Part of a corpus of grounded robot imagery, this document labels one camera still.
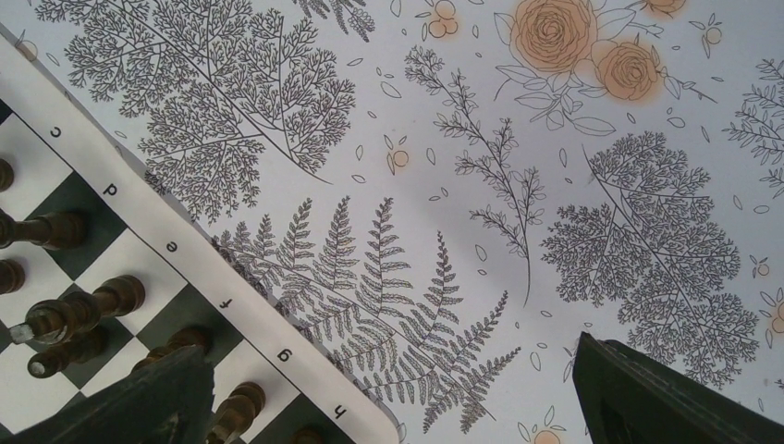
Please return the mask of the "dark chess piece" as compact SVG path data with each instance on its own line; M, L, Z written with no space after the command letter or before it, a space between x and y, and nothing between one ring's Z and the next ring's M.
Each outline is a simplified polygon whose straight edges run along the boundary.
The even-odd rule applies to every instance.
M246 432L263 410L263 388L251 381L237 385L218 406L214 423L207 433L207 444L232 443Z
M57 345L93 330L104 318L138 310L145 301L142 282L131 275L113 277L93 293L78 290L61 299L34 304L25 320L9 329L12 342Z
M206 327L185 327L172 334L166 342L151 349L146 356L138 361L131 373L166 357L182 348L195 347L205 356L212 348L212 332Z
M87 234L83 217L72 212L53 212L17 221L1 211L1 248L28 242L48 250L65 250L80 246Z
M26 279L24 265L17 259L2 259L1 269L1 294L9 294L20 290Z
M27 363L27 370L36 378L51 377L64 371L70 364L84 364L100 355L107 341L108 331L104 327L76 334L66 342L34 354Z
M14 183L15 172L13 167L4 158L0 159L0 192L7 191Z

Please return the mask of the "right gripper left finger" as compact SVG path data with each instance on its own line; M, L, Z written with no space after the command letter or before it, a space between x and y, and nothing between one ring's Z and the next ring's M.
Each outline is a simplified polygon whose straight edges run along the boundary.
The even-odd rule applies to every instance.
M186 346L2 441L204 443L213 401L214 369Z

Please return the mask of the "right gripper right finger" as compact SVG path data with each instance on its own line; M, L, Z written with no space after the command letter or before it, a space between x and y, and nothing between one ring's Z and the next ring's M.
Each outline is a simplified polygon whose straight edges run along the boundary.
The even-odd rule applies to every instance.
M780 443L783 426L627 345L581 333L572 369L594 443Z

